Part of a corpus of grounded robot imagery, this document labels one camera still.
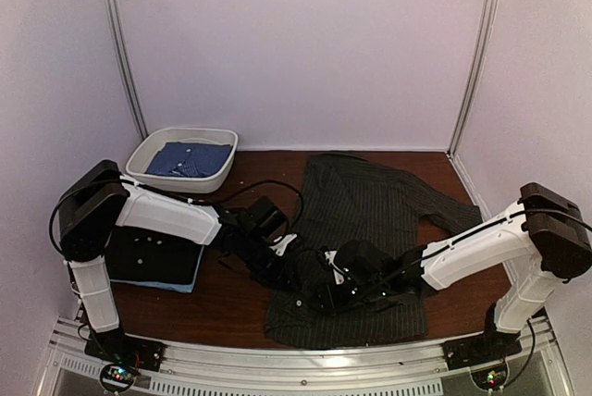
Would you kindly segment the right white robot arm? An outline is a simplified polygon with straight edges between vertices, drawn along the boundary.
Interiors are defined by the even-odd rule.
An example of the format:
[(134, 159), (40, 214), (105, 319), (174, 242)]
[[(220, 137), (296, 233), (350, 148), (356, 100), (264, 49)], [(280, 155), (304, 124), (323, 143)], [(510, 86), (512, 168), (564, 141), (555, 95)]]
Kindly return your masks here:
[(361, 306), (421, 299), (492, 266), (525, 257), (528, 266), (492, 307), (475, 338), (480, 359), (495, 359), (563, 283), (591, 268), (591, 226), (572, 201), (535, 182), (490, 220), (392, 258), (367, 241), (348, 241), (324, 259), (332, 280), (314, 288), (311, 306), (338, 315)]

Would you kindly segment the dark pinstriped long sleeve shirt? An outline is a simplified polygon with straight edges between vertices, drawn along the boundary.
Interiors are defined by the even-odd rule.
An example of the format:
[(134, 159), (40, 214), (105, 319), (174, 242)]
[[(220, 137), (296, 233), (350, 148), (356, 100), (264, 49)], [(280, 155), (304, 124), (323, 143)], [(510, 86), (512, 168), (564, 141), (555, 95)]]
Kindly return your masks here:
[(290, 255), (299, 280), (273, 292), (265, 335), (309, 350), (424, 337), (419, 221), (457, 235), (481, 223), (478, 208), (352, 155), (311, 156), (302, 195)]

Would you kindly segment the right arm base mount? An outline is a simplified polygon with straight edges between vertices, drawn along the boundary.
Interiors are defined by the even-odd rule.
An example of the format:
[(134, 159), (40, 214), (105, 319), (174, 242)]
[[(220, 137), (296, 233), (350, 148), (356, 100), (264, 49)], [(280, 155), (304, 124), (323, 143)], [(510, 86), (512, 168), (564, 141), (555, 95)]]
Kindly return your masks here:
[(480, 334), (445, 341), (442, 349), (447, 367), (449, 371), (469, 367), (480, 390), (501, 390), (510, 376), (507, 358), (522, 351), (519, 336), (490, 325)]

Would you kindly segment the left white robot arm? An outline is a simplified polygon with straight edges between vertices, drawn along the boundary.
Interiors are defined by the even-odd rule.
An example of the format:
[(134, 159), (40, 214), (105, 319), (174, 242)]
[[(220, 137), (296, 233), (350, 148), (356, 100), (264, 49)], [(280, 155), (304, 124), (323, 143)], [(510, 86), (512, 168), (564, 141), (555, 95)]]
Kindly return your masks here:
[(114, 363), (127, 361), (133, 344), (120, 330), (105, 248), (115, 228), (142, 229), (236, 255), (251, 277), (272, 290), (289, 290), (297, 270), (289, 258), (295, 241), (290, 220), (266, 196), (249, 207), (224, 199), (191, 197), (142, 184), (103, 160), (64, 192), (48, 222), (48, 235), (72, 272), (96, 345)]

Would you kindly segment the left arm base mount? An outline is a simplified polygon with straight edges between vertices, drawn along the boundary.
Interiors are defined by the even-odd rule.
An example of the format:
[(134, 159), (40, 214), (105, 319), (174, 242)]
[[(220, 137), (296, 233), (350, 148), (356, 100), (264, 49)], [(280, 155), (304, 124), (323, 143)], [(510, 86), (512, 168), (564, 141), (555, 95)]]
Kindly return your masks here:
[(127, 335), (122, 328), (106, 332), (91, 329), (84, 352), (105, 362), (99, 383), (108, 393), (119, 395), (131, 389), (143, 370), (160, 370), (165, 344)]

